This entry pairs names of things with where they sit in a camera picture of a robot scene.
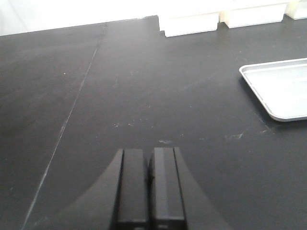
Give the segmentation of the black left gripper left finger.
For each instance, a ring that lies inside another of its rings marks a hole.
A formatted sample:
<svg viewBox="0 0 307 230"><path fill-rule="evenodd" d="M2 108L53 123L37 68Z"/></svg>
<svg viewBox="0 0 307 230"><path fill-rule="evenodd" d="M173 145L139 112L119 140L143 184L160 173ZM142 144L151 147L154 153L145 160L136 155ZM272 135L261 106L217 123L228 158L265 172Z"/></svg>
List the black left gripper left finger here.
<svg viewBox="0 0 307 230"><path fill-rule="evenodd" d="M141 149L120 149L82 196L40 225L42 230L148 229L147 164Z"/></svg>

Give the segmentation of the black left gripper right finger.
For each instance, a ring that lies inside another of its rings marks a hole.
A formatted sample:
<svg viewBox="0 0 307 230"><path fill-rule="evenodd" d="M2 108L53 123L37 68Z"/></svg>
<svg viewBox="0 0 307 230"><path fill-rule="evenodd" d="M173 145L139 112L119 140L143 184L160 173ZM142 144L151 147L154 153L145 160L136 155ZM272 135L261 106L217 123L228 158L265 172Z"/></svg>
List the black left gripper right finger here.
<svg viewBox="0 0 307 230"><path fill-rule="evenodd" d="M150 160L153 230L228 230L187 168L179 148L155 148Z"/></svg>

